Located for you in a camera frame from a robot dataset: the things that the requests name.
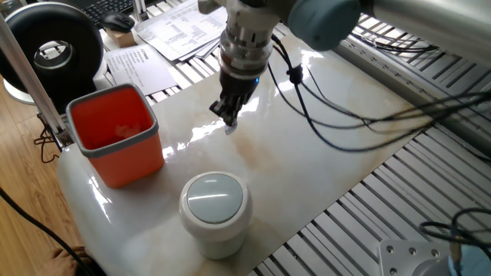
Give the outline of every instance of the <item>white lid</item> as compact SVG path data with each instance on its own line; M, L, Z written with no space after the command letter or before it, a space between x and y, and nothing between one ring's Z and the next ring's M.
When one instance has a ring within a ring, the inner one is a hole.
M232 173L206 172L184 186L179 202L181 222L195 238L222 242L236 237L252 217L247 185Z
M189 209L202 222L218 224L231 219L242 205L239 182L221 173L196 179L187 193Z

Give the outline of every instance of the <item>glossy white surface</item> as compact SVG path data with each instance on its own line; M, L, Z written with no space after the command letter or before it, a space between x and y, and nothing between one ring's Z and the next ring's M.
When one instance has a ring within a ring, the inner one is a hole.
M293 37L283 42L293 64L309 67L335 103L366 116L410 106L336 54L313 52ZM285 64L277 54L271 64L280 88L298 107ZM307 72L304 79L315 87ZM246 275L409 140L364 154L332 149L283 102L268 74L240 112L238 129L227 136L223 122L208 110L220 91L215 74L154 105L166 163L159 172L122 189L107 188L76 145L62 153L61 187L87 250L109 276ZM338 125L354 123L304 95L312 117ZM378 129L408 128L418 122L422 120ZM389 139L369 130L322 132L340 146L370 146ZM224 261L202 257L178 215L184 185L213 170L243 179L254 201L245 244Z

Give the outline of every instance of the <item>keyboard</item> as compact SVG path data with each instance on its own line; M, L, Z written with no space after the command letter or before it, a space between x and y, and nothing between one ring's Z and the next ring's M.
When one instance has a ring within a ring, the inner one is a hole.
M82 8L82 11L95 23L98 24L101 16L106 12L128 12L133 10L131 0L100 0L99 2Z

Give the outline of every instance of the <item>wooden floor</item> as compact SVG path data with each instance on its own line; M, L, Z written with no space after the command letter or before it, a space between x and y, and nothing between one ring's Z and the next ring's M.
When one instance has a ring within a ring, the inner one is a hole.
M41 147L33 144L42 130L35 107L13 100L0 84L0 186L69 245L81 245L58 186L58 159L42 163ZM47 144L45 159L57 152L54 144ZM0 200L0 276L35 276L48 253L58 247Z

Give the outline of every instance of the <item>white cylindrical container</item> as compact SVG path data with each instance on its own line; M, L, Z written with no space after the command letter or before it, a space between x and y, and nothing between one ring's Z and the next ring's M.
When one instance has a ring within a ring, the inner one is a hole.
M252 197L238 176L206 172L184 186L179 211L199 252L217 260L236 253L242 246L252 217Z

